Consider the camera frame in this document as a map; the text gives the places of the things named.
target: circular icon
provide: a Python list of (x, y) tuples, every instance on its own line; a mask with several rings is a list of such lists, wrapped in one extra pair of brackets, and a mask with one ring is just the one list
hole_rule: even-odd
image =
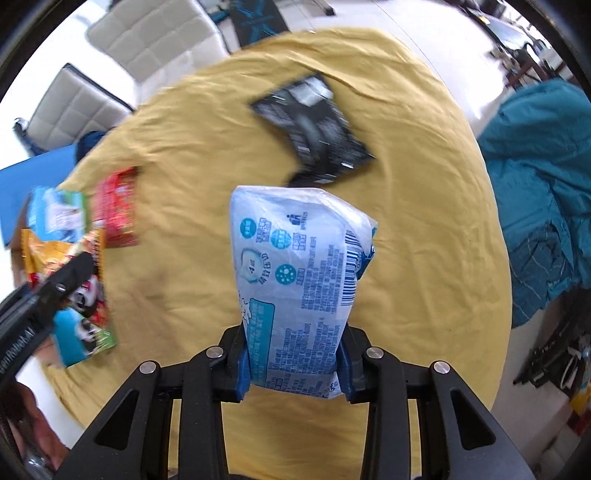
[(289, 285), (296, 281), (297, 272), (294, 267), (288, 264), (283, 264), (275, 270), (275, 278), (281, 285)]
[(263, 264), (260, 252), (251, 248), (242, 250), (240, 276), (248, 283), (256, 282), (263, 272)]
[(256, 223), (252, 218), (245, 218), (240, 223), (240, 233), (244, 238), (251, 238), (256, 233)]
[(271, 234), (271, 245), (279, 250), (283, 250), (291, 245), (291, 235), (287, 233), (287, 230), (281, 228), (273, 230)]

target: tiled floor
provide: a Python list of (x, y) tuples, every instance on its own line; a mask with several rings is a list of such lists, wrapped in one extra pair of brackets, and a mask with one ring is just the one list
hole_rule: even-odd
[[(133, 82), (111, 59), (93, 50), (84, 38), (86, 25), (96, 21), (109, 0), (86, 2), (36, 52), (0, 103), (0, 168), (27, 156), (11, 132), (15, 117), (27, 118), (54, 75), (69, 61), (92, 79), (127, 101), (133, 101)], [(491, 40), (471, 20), (441, 0), (332, 0), (336, 16), (327, 17), (313, 0), (277, 0), (292, 31), (336, 26), (374, 27), (405, 43), (444, 81), (477, 135), (494, 115), (504, 95), (504, 72), (487, 52)], [(231, 50), (238, 49), (232, 23), (221, 23)], [(0, 298), (12, 289), (7, 252), (0, 251)], [(501, 389), (493, 413), (528, 461), (539, 455), (568, 414), (565, 398), (551, 387), (514, 387), (511, 381), (550, 314), (537, 315), (513, 330)], [(35, 361), (21, 380), (36, 393), (42, 410), (61, 438), (72, 446), (81, 428), (68, 416)]]

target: white leather chair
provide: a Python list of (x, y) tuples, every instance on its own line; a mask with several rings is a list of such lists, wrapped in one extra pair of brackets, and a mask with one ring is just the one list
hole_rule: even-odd
[(138, 103), (229, 56), (197, 0), (121, 0), (86, 36), (135, 79)]
[(71, 145), (84, 134), (108, 131), (133, 108), (66, 63), (53, 79), (28, 122), (14, 131), (33, 155)]

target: table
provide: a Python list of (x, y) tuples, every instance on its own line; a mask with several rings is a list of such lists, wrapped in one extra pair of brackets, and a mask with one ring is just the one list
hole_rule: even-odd
[[(186, 361), (240, 321), (230, 194), (238, 184), (281, 185), (297, 168), (289, 143), (249, 103), (315, 70), (376, 157), (327, 186), (378, 221), (376, 256), (359, 283), (351, 325), (403, 361), (449, 361), (492, 405), (511, 284), (478, 145), (445, 85), (406, 46), (351, 28), (270, 38), (185, 77), (110, 132), (63, 184), (92, 194), (105, 175), (141, 168), (139, 245), (105, 254), (119, 345), (67, 371), (47, 371), (82, 424), (140, 362)], [(359, 478), (365, 405), (252, 387), (223, 415), (233, 473)], [(415, 438), (415, 469), (418, 458)]]

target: plastic bag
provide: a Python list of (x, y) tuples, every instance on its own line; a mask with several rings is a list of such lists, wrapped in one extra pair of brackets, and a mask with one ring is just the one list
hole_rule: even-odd
[(80, 286), (54, 316), (53, 345), (59, 365), (69, 367), (116, 344), (109, 327), (103, 289), (104, 231), (89, 232), (76, 244), (42, 242), (30, 229), (22, 231), (25, 270), (35, 287), (80, 252), (89, 252), (95, 262), (93, 275)]
[(252, 109), (289, 136), (301, 169), (288, 182), (305, 187), (335, 181), (374, 157), (349, 130), (320, 73), (270, 93)]
[(135, 167), (109, 175), (98, 184), (93, 198), (93, 226), (104, 228), (106, 246), (135, 245)]
[(230, 231), (251, 381), (337, 396), (336, 349), (376, 222), (320, 189), (239, 186)]

